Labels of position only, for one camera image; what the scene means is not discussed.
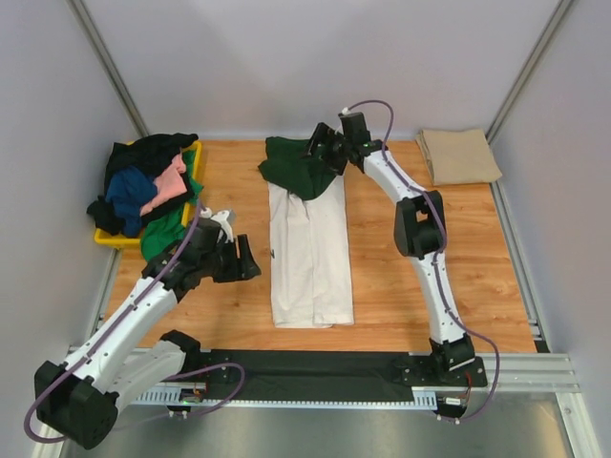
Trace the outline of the green and white raglan t-shirt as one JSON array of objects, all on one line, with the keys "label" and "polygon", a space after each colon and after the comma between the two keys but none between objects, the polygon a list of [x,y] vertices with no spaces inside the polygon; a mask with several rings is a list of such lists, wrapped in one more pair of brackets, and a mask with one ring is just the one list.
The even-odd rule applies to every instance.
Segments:
[{"label": "green and white raglan t-shirt", "polygon": [[273,322],[353,325],[345,181],[308,156],[306,145],[271,136],[259,165],[268,186]]}]

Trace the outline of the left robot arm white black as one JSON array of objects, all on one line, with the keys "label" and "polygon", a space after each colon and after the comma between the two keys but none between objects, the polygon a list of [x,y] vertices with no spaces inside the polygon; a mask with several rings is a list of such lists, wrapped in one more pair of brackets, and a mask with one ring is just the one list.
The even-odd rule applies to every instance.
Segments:
[{"label": "left robot arm white black", "polygon": [[190,383],[217,369],[225,375],[237,371],[238,383],[244,383],[242,365],[205,364],[199,342],[176,330],[142,355],[132,354],[150,328],[203,279],[224,283],[261,275],[247,235],[233,231],[234,220],[231,210],[197,206],[182,240],[148,262],[111,318],[62,363],[39,366],[35,399],[23,423],[30,439],[39,444],[70,439],[92,449],[115,429],[126,406],[159,383]]}]

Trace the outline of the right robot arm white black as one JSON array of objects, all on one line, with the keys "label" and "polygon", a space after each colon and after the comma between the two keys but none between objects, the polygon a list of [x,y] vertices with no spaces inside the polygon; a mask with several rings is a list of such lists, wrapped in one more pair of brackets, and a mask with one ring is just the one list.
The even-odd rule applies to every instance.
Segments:
[{"label": "right robot arm white black", "polygon": [[341,131],[320,122],[305,155],[320,159],[340,176],[352,164],[372,179],[395,206],[393,238],[397,251],[410,260],[429,316],[432,352],[430,373],[442,385],[462,377],[475,361],[472,338],[459,320],[446,268],[447,229],[443,198],[411,178],[386,144],[371,137],[362,113],[339,115]]}]

